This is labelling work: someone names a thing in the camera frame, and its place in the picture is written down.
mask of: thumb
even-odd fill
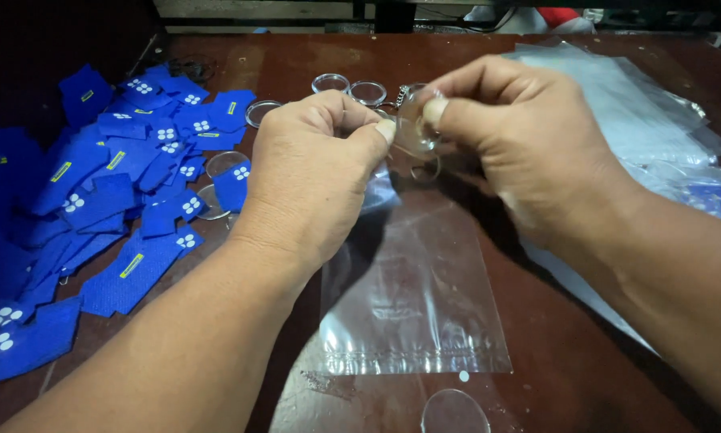
[[[427,101],[422,116],[436,131],[478,149],[497,131],[507,112],[504,105],[485,105],[464,98]]]
[[[379,165],[390,145],[395,139],[395,123],[389,119],[383,119],[379,123],[370,123],[356,129],[346,141],[355,149],[355,154],[360,158],[369,171]]]

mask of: brown table surface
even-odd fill
[[[212,94],[252,89],[259,99],[287,102],[309,95],[315,76],[340,73],[350,81],[382,83],[393,99],[401,84],[430,81],[479,55],[507,53],[516,42],[543,39],[509,34],[181,35],[173,37],[170,53],[213,57],[218,69],[208,85]],[[721,134],[720,50],[691,38],[581,35],[566,40],[595,53],[630,58],[666,89],[702,104],[711,127]],[[242,152],[250,155],[255,135],[254,129],[246,133]],[[208,182],[203,176],[193,188]],[[421,193],[450,195],[475,218],[514,372],[474,373],[468,382],[456,373],[305,374],[311,366],[300,364],[297,356],[319,325],[315,277],[280,333],[249,431],[419,431],[424,404],[445,388],[478,401],[495,432],[721,431],[721,418],[663,361],[565,290],[544,282],[544,272],[525,258],[496,199],[482,196],[471,184],[463,183],[456,192],[439,186]],[[206,243],[174,264],[134,314],[207,257],[227,233],[224,220],[192,226]],[[77,294],[82,282],[114,260],[122,243],[59,286],[57,298]],[[130,318],[83,314],[71,353],[0,383],[0,424],[84,362]]]

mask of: right hand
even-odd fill
[[[517,227],[541,247],[608,231],[599,227],[608,224],[604,213],[629,208],[644,191],[567,75],[486,55],[428,88],[446,99],[425,104],[424,120],[479,153]]]

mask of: forearm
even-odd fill
[[[309,277],[295,262],[225,244],[0,432],[243,431]]]
[[[721,410],[721,220],[648,192],[612,215],[570,263]]]

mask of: yellow printed tag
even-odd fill
[[[109,165],[106,166],[106,168],[109,170],[113,170],[115,167],[117,167],[117,164],[119,164],[120,161],[123,160],[124,157],[125,157],[125,152],[123,152],[122,150],[117,152],[115,157],[112,158],[112,162],[110,162]]]
[[[128,275],[130,275],[131,272],[135,269],[135,267],[139,266],[139,263],[144,259],[143,254],[136,254],[133,260],[130,262],[127,268],[120,274],[120,278],[125,278]]]
[[[56,172],[56,174],[53,175],[53,177],[50,178],[51,182],[56,182],[57,180],[61,179],[61,176],[64,175],[67,170],[69,170],[69,167],[72,166],[71,162],[64,162],[64,165],[59,168],[59,171]]]

